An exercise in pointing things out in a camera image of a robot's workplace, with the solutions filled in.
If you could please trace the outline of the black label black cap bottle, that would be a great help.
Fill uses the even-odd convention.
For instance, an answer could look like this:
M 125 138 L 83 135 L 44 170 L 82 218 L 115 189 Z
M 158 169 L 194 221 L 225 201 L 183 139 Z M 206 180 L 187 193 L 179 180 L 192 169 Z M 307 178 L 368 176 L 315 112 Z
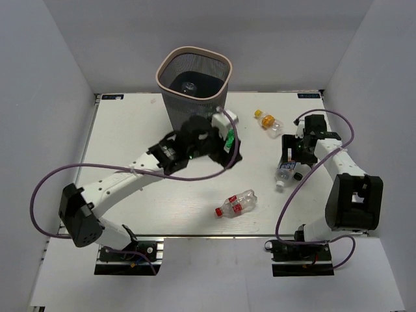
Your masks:
M 301 181 L 303 178 L 303 175 L 297 172 L 293 175 L 293 178 L 297 181 Z

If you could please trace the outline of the white blue orange label bottle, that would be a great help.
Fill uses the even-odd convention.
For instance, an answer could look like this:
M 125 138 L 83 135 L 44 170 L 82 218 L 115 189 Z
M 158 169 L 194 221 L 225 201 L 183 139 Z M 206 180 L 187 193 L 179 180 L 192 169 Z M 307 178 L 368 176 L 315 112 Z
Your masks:
M 287 187 L 291 186 L 294 181 L 294 174 L 297 162 L 280 161 L 275 172 L 276 190 L 283 192 Z

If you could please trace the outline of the clear unlabelled plastic bottle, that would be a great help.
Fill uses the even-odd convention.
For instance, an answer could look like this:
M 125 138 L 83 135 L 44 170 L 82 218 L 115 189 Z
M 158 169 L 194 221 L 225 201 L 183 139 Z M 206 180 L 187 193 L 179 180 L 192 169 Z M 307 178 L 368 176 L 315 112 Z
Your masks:
M 190 96 L 193 96 L 197 92 L 197 90 L 198 90 L 197 86 L 192 82 L 186 81 L 182 83 L 181 85 L 181 92 L 183 94 L 188 94 Z

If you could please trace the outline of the red label cola bottle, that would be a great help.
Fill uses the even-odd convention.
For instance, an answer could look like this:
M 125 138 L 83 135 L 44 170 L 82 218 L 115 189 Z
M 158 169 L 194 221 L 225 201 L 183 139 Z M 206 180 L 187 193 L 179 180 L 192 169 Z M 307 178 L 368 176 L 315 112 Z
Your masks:
M 257 205 L 257 196 L 252 189 L 233 195 L 215 209 L 217 218 L 235 218 L 252 211 Z

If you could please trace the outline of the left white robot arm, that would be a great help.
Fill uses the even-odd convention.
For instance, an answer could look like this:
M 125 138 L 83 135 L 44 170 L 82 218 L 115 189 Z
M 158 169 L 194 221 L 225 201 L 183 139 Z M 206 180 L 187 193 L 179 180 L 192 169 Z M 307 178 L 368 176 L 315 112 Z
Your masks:
M 122 259 L 134 257 L 138 245 L 133 232 L 126 225 L 106 220 L 105 213 L 136 191 L 186 168 L 193 158 L 207 155 L 224 168 L 231 168 L 242 159 L 240 140 L 235 139 L 233 131 L 238 121 L 230 110 L 211 118 L 191 116 L 125 170 L 117 168 L 110 176 L 82 187 L 64 187 L 59 216 L 76 247 L 95 242 L 115 249 Z

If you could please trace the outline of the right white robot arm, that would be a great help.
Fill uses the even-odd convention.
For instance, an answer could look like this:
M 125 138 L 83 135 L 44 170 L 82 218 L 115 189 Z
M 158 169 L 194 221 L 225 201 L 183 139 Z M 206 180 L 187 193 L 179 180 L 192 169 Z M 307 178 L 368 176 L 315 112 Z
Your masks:
M 282 137 L 282 159 L 311 170 L 322 166 L 333 181 L 323 216 L 301 225 L 294 234 L 294 253 L 309 259 L 316 253 L 317 244 L 332 241 L 337 232 L 373 231 L 378 227 L 384 182 L 352 160 L 341 137 L 328 130 L 324 115 L 297 118 L 294 124 L 296 133 Z

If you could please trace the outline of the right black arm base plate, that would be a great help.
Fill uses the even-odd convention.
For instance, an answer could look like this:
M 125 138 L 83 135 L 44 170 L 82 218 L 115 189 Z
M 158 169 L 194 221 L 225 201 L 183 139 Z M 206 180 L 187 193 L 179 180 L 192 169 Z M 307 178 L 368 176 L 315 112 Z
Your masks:
M 292 245 L 278 240 L 265 242 L 272 255 L 274 277 L 333 276 L 332 255 L 328 244 Z

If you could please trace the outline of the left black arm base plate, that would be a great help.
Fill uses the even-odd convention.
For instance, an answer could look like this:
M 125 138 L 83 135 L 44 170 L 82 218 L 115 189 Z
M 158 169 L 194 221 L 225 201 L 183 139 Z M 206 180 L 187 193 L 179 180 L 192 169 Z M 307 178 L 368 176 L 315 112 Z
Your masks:
M 163 237 L 137 237 L 137 254 L 114 253 L 99 247 L 94 269 L 96 276 L 155 276 L 163 261 Z

